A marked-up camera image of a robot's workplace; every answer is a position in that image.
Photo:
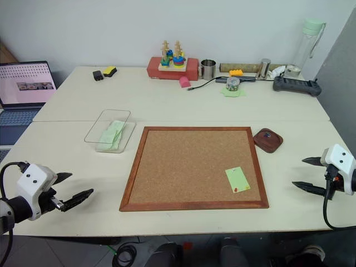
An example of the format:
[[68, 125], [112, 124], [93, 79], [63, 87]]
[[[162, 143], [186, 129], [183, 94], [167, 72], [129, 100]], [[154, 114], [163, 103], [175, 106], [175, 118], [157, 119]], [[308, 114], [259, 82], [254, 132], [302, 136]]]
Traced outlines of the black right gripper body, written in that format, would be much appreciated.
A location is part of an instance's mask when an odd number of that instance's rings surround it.
[[335, 178], [338, 177], [338, 169], [333, 164], [329, 164], [326, 168], [324, 177], [326, 180], [324, 200], [331, 200], [335, 192], [333, 188], [333, 183]]

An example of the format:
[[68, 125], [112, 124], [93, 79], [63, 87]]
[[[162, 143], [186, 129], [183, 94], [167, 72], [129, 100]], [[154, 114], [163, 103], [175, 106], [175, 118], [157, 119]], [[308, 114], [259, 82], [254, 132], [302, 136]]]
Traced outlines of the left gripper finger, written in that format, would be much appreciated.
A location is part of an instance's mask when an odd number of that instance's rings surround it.
[[67, 178], [69, 178], [72, 175], [73, 175], [73, 173], [70, 173], [70, 172], [57, 173], [57, 179], [55, 180], [55, 184], [59, 184], [60, 182], [65, 181]]
[[79, 204], [84, 202], [93, 192], [94, 192], [94, 189], [88, 189], [88, 190], [85, 190], [85, 191], [79, 192], [78, 194], [73, 195], [71, 199], [62, 203], [63, 205], [60, 207], [60, 211], [66, 212], [66, 211], [78, 206]]

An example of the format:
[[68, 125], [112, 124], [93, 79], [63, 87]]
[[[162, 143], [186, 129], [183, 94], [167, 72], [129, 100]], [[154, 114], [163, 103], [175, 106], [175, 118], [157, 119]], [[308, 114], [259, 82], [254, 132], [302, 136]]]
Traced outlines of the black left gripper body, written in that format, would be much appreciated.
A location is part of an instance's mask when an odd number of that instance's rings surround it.
[[41, 209], [41, 214], [53, 211], [54, 209], [65, 212], [64, 202], [57, 199], [55, 197], [56, 194], [56, 190], [50, 187], [48, 191], [44, 191], [39, 195], [38, 203]]

